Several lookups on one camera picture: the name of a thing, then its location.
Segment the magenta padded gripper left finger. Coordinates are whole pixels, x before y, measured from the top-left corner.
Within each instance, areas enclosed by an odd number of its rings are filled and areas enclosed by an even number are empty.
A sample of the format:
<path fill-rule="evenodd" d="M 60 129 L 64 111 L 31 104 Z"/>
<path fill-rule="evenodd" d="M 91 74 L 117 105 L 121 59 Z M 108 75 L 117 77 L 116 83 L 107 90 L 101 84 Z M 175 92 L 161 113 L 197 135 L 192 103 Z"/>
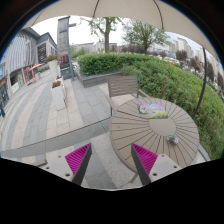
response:
<path fill-rule="evenodd" d="M 76 185 L 81 185 L 91 154 L 92 147 L 88 143 L 65 156 L 59 155 L 50 160 L 42 169 Z"/>

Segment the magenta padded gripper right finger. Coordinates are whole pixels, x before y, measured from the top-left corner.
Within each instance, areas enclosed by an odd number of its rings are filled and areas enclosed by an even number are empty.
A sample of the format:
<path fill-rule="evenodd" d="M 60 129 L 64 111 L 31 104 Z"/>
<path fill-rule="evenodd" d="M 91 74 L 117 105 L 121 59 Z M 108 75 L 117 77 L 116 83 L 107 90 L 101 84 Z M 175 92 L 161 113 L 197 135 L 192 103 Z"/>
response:
<path fill-rule="evenodd" d="M 166 154 L 156 155 L 137 144 L 131 145 L 131 155 L 143 186 L 181 170 Z"/>

